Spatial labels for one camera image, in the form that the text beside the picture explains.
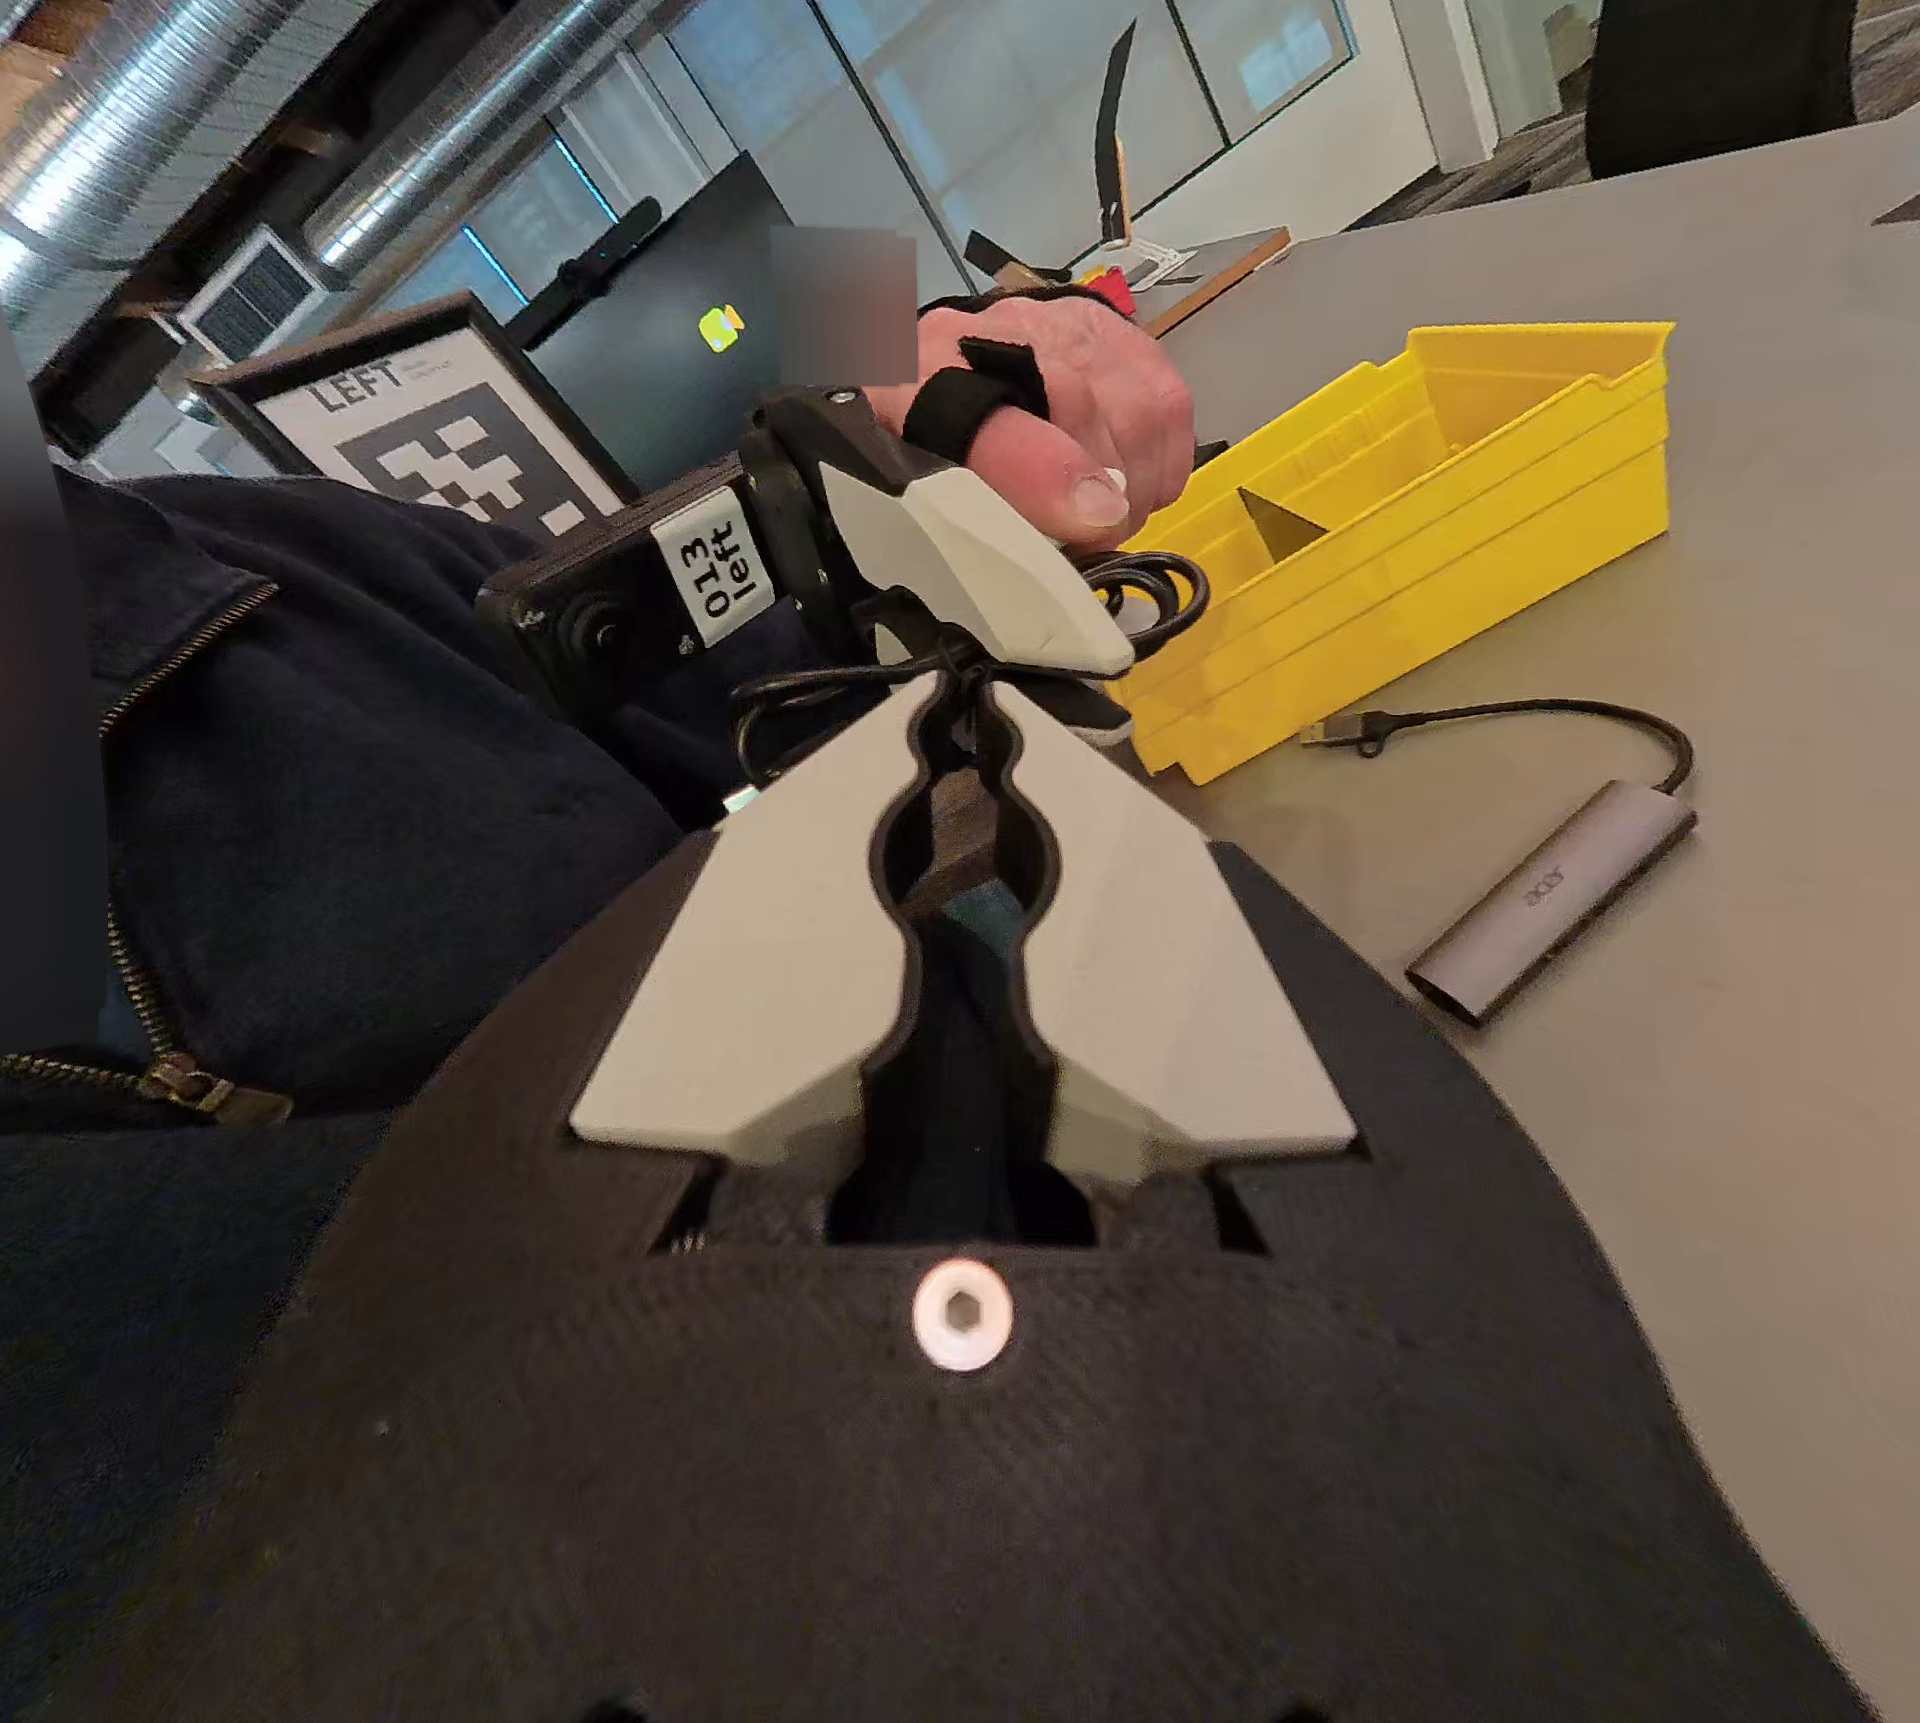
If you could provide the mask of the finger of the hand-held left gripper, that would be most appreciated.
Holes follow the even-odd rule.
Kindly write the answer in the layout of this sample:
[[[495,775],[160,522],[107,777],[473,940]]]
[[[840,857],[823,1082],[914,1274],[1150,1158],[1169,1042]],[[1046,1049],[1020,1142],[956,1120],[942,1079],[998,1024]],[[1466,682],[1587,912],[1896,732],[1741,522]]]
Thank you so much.
[[[1097,750],[1133,740],[1133,717],[1097,682],[1077,677],[1024,677],[1024,697]]]
[[[898,495],[819,465],[832,527],[859,574],[903,589],[1003,662],[1120,677],[1135,646],[1066,555],[982,478],[956,465]]]

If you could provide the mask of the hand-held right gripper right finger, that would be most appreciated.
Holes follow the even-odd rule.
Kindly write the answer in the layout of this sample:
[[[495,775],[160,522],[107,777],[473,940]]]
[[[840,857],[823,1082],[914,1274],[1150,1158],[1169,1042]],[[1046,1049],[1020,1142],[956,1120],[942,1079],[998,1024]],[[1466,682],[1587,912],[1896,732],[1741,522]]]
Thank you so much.
[[[1008,682],[974,736],[1024,910],[1012,1010],[1052,1082],[1046,1161],[1118,1193],[1346,1153],[1355,1117],[1208,839]]]

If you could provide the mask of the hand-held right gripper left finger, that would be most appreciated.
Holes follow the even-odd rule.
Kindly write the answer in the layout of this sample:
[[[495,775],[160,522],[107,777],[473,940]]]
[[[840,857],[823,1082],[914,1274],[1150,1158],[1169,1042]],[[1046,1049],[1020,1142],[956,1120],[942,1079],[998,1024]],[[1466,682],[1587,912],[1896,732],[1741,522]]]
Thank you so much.
[[[916,994],[881,839],[930,786],[937,702],[937,675],[883,688],[717,826],[565,1117],[573,1138],[715,1163],[731,1222],[826,1244],[867,1136],[863,1068]]]

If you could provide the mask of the yellow plastic bin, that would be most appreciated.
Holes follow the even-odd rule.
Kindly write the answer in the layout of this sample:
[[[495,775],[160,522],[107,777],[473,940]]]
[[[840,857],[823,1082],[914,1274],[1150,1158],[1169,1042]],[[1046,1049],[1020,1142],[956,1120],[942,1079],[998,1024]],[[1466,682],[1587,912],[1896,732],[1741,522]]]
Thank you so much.
[[[1413,328],[1195,469],[1133,540],[1211,583],[1113,686],[1213,783],[1666,533],[1670,320]]]

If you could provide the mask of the grey usb hub with cable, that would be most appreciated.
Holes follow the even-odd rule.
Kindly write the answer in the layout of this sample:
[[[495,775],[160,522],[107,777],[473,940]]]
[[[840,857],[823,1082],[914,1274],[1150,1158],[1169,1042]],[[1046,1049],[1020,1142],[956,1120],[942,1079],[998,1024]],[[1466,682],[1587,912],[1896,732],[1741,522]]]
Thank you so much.
[[[1413,994],[1476,1030],[1693,834],[1693,737],[1654,712],[1585,697],[1339,712],[1298,736],[1306,749],[1375,759],[1405,732],[1515,717],[1585,717],[1639,729],[1666,750],[1668,767],[1656,780],[1605,783],[1405,968]]]

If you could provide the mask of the person's left hand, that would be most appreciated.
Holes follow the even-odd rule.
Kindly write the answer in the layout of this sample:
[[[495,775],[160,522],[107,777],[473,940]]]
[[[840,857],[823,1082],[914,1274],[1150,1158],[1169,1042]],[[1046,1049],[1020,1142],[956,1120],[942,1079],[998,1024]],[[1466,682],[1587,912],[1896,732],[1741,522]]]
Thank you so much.
[[[1025,346],[1040,370],[1047,417],[991,413],[967,463],[1042,536],[1111,550],[1180,496],[1195,452],[1190,387],[1161,345],[1089,294],[925,312],[914,374],[864,389],[888,431],[903,435],[926,378],[965,363],[964,340]]]

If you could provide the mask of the black white framed poster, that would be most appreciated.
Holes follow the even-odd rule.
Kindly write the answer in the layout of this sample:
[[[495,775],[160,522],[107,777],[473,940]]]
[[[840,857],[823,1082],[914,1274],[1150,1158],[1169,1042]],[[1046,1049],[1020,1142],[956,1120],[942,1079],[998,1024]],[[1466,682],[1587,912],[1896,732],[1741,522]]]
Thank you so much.
[[[322,478],[550,545],[634,480],[468,292],[365,318],[188,384],[289,478]]]

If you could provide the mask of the large black screen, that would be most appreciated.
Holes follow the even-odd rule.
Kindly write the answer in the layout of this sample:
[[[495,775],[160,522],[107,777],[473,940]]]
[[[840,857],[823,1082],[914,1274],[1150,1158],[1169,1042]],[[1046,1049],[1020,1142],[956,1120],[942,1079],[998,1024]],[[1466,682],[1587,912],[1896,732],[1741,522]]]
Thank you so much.
[[[722,458],[781,380],[774,231],[790,216],[751,154],[674,210],[607,294],[545,294],[508,335],[640,490]]]

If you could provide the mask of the wooden work table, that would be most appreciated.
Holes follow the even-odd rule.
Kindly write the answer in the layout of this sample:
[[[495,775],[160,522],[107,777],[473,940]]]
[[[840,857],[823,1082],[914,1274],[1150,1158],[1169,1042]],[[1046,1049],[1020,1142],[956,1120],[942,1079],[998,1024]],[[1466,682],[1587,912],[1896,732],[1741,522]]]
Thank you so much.
[[[1284,260],[1290,248],[1288,227],[1204,242],[1171,274],[1137,292],[1135,320],[1150,338],[1163,340],[1260,268]]]

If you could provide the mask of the black video bar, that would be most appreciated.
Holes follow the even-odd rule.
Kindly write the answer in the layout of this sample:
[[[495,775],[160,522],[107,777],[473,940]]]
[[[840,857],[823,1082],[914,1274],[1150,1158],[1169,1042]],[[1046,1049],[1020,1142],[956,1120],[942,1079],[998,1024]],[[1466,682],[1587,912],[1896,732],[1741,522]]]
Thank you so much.
[[[639,199],[626,216],[609,223],[607,231],[579,255],[563,260],[545,288],[545,294],[555,294],[561,302],[584,302],[607,294],[617,274],[636,257],[636,251],[645,248],[660,225],[660,199]]]

